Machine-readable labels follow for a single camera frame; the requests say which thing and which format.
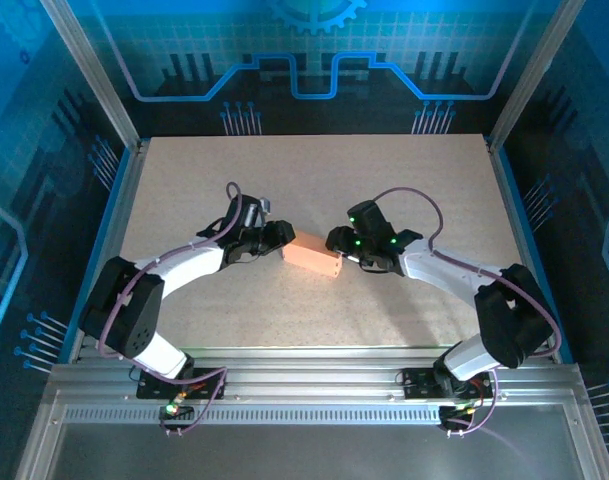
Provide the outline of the brown cardboard paper box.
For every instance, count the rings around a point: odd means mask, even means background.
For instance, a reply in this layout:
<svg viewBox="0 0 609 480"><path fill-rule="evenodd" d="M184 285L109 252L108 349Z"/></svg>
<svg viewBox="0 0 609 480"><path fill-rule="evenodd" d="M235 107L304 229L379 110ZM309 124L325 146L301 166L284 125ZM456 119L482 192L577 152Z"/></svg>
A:
<svg viewBox="0 0 609 480"><path fill-rule="evenodd" d="M324 238L300 230L282 248L282 257L289 264L331 278L336 278L342 269L341 255L329 250Z"/></svg>

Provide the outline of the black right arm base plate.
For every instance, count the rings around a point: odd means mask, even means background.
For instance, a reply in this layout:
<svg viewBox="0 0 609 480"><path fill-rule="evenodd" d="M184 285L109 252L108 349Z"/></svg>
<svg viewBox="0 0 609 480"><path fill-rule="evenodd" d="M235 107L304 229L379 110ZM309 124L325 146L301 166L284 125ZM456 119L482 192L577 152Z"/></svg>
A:
<svg viewBox="0 0 609 480"><path fill-rule="evenodd" d="M436 373L432 368L404 368L396 374L395 384L402 388L406 400L486 400L493 396L488 373L461 381Z"/></svg>

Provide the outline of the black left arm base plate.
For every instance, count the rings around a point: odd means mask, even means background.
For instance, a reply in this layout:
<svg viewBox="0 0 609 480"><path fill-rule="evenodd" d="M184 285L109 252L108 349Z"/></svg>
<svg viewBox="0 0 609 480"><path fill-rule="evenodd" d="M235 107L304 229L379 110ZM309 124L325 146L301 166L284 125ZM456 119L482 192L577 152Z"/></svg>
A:
<svg viewBox="0 0 609 480"><path fill-rule="evenodd" d="M161 381L149 373L140 373L136 397L144 400L173 400L179 393L186 392L186 400L208 400L218 384L218 376L195 385L174 385Z"/></svg>

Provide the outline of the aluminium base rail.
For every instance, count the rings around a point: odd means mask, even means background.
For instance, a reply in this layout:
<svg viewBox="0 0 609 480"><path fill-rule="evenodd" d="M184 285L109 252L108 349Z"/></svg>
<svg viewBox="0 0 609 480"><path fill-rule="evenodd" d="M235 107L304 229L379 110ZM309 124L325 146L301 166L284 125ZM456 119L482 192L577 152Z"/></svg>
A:
<svg viewBox="0 0 609 480"><path fill-rule="evenodd" d="M198 366L228 369L224 400L228 404L385 404L401 403L395 384L399 370L429 367L440 348L319 347L191 349ZM84 347L74 364L55 366L43 399L61 404L137 403L128 365ZM500 369L503 406L562 402L586 391L578 366L532 358L518 369Z"/></svg>

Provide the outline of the aluminium side rail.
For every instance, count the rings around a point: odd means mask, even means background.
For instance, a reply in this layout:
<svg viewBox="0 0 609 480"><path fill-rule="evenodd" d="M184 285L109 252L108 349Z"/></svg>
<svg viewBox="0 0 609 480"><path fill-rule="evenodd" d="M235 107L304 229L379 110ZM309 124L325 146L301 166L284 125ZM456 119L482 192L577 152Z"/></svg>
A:
<svg viewBox="0 0 609 480"><path fill-rule="evenodd" d="M137 148L126 150L122 156L74 304L59 363L67 364L75 356L79 324L87 298L104 263L121 251L149 145L150 138L145 138Z"/></svg>
<svg viewBox="0 0 609 480"><path fill-rule="evenodd" d="M550 289L550 284L541 262L535 237L528 222L526 210L508 157L503 148L500 148L493 153L489 153L489 156L520 258L533 273L535 280L538 282L543 292L545 300L552 308L554 319L559 320L558 310Z"/></svg>

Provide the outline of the aluminium frame post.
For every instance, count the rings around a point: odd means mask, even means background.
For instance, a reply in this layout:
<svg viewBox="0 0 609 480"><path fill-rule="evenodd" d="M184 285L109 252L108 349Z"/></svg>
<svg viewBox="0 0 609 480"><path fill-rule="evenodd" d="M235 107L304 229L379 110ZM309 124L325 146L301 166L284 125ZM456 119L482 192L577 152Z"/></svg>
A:
<svg viewBox="0 0 609 480"><path fill-rule="evenodd" d="M140 136L67 0L39 0L124 146L137 151Z"/></svg>
<svg viewBox="0 0 609 480"><path fill-rule="evenodd" d="M502 148L573 26L586 0L560 0L489 136L488 151Z"/></svg>

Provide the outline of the circuit board with lights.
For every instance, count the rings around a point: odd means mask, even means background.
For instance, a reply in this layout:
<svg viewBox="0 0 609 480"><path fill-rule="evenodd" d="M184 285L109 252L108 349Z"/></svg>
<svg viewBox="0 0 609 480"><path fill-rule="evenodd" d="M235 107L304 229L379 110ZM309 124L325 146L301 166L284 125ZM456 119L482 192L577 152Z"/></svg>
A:
<svg viewBox="0 0 609 480"><path fill-rule="evenodd" d="M194 408L186 404L190 393L182 391L176 394L165 406L160 409L162 421L185 419L194 413Z"/></svg>
<svg viewBox="0 0 609 480"><path fill-rule="evenodd" d="M445 429L467 429L473 426L475 412L483 405L482 400L438 408L440 425Z"/></svg>

